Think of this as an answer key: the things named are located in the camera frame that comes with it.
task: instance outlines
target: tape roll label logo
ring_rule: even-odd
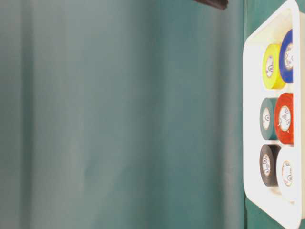
[[[283,131],[287,131],[290,126],[290,120],[291,120],[291,115],[290,115],[290,110],[287,106],[282,106],[280,110],[280,115],[279,115],[279,126]]]
[[[285,67],[290,70],[294,66],[293,45],[290,43],[285,50]]]
[[[269,174],[270,174],[270,158],[269,158],[269,156],[267,155],[267,154],[265,154],[264,156],[263,156],[263,161],[262,161],[262,163],[263,163],[263,171],[264,171],[264,174],[265,174],[265,176],[267,177],[267,176],[269,176]]]
[[[273,58],[272,56],[269,56],[266,61],[266,75],[268,78],[272,76],[273,73]]]
[[[284,161],[282,165],[282,178],[284,184],[289,187],[293,181],[292,167],[289,161]]]
[[[263,111],[263,127],[265,130],[267,130],[269,128],[270,125],[270,112],[269,109],[266,107]]]

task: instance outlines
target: white tape roll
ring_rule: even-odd
[[[290,202],[296,199],[296,173],[296,160],[293,149],[290,147],[282,148],[277,157],[276,177],[283,198]]]

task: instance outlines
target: green curtain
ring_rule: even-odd
[[[0,228],[244,228],[244,2],[3,0]]]

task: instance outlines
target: tape roll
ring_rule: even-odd
[[[280,51],[280,72],[286,83],[293,83],[294,54],[292,43],[292,30],[284,37]]]
[[[274,126],[277,138],[283,144],[294,143],[294,110],[293,94],[284,93],[278,98],[275,106]]]
[[[259,123],[265,140],[277,140],[275,131],[275,106],[277,98],[265,98],[261,105]]]
[[[263,59],[263,82],[267,89],[282,89],[285,86],[280,74],[280,45],[269,44]]]
[[[277,186],[276,160],[281,147],[279,145],[263,145],[259,157],[261,176],[266,186]]]
[[[292,148],[282,148],[277,157],[276,176],[283,198],[288,201],[296,199],[296,175],[296,160]]]

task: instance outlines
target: white plastic tray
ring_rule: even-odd
[[[266,47],[281,44],[293,29],[293,83],[281,90],[267,90],[263,84],[262,66]],[[243,55],[243,140],[244,189],[247,197],[268,215],[288,229],[298,228],[305,218],[305,15],[294,0],[286,1],[245,42]],[[259,125],[260,106],[266,97],[294,94],[294,145],[264,140]],[[294,181],[297,183],[295,202],[285,200],[278,187],[266,187],[262,181],[259,156],[264,144],[292,147],[297,158]]]

